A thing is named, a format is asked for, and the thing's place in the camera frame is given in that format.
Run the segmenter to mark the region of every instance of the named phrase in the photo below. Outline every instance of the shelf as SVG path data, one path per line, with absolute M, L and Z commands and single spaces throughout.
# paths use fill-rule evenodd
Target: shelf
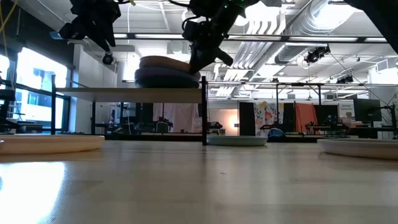
M 200 89 L 57 88 L 57 93 L 100 103 L 201 103 Z

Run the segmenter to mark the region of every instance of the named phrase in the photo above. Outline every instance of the computer monitor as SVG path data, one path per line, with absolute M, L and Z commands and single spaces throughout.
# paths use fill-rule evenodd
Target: computer monitor
M 362 122 L 382 121 L 380 100 L 354 99 L 355 120 Z

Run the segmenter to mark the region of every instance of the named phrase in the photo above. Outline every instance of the metal rack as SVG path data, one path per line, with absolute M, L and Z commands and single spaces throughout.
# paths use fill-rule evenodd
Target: metal rack
M 201 142 L 207 145 L 207 93 L 206 77 L 201 78 L 201 89 L 156 89 L 156 88 L 57 88 L 55 75 L 52 76 L 51 134 L 55 134 L 55 113 L 57 93 L 92 102 L 91 134 L 95 135 L 96 103 L 136 102 L 136 103 L 201 103 L 202 134 Z

